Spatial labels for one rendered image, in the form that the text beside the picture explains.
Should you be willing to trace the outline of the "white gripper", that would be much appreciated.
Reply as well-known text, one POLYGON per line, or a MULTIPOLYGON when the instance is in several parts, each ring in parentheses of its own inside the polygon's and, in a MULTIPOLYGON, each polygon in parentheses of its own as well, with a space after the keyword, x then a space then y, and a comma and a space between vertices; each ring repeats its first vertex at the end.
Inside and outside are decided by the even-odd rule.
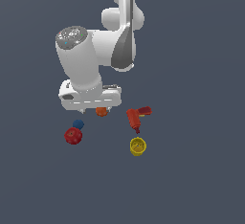
POLYGON ((96 88, 79 92, 67 79, 60 85, 58 97, 66 110, 77 110, 84 114, 88 108, 105 107, 106 111, 110 112, 112 107, 122 103, 121 92, 122 88, 117 84, 102 85, 101 83, 96 88))

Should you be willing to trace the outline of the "orange round fruit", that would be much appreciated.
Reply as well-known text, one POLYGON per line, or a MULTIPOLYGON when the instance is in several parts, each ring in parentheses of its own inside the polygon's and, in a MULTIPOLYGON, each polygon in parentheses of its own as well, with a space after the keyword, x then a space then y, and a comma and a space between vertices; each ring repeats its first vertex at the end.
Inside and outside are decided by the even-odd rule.
POLYGON ((107 110, 105 107, 97 107, 96 108, 96 113, 100 117, 104 117, 108 114, 107 110))

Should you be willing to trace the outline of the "red apple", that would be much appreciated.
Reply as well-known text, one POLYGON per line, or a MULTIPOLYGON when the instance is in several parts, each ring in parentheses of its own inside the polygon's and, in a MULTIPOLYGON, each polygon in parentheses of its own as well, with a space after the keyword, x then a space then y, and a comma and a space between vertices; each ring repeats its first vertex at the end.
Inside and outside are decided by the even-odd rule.
POLYGON ((71 127, 64 134, 65 141, 70 145, 77 145, 82 139, 82 133, 78 128, 71 127))

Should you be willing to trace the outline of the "red power drill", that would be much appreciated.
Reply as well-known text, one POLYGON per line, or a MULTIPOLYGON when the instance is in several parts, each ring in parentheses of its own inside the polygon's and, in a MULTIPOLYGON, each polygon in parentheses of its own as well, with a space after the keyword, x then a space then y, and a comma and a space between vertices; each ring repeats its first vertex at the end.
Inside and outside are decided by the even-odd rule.
POLYGON ((126 111, 127 118, 129 120, 130 126, 136 131, 137 134, 140 133, 141 122, 139 119, 139 113, 135 109, 128 109, 126 111))

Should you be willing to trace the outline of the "red and yellow clamp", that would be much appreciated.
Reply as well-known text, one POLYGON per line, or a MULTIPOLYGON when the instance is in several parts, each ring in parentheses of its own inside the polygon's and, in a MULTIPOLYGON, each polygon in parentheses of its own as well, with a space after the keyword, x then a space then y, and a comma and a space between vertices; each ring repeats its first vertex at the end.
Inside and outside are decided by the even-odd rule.
POLYGON ((145 115, 150 115, 152 113, 152 110, 149 106, 145 106, 137 109, 137 112, 140 117, 144 117, 145 115))

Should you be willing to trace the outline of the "yellow cup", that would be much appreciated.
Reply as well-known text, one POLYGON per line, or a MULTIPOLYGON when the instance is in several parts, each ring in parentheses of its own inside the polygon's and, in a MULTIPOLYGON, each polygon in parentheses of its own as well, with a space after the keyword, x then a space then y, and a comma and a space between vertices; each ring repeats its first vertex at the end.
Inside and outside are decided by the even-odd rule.
POLYGON ((146 150, 146 142, 140 137, 133 138, 130 141, 129 149, 134 156, 141 156, 146 150))

